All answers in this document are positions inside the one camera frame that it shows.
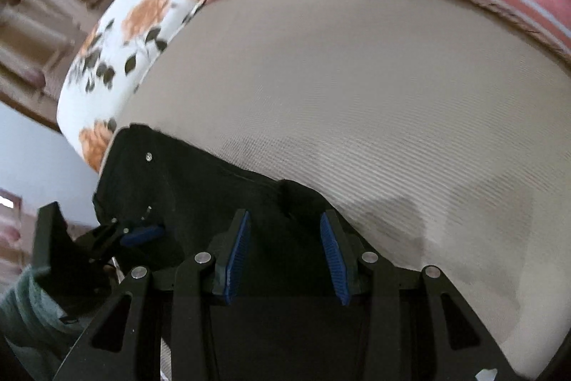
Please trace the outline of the grey-green sleeve forearm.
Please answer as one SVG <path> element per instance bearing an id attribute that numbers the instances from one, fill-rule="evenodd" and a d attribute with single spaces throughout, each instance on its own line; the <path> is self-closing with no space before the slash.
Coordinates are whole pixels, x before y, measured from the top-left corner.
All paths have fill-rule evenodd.
<path id="1" fill-rule="evenodd" d="M 26 268 L 1 297 L 1 354 L 33 380 L 51 380 L 90 323 L 64 322 L 64 310 Z"/>

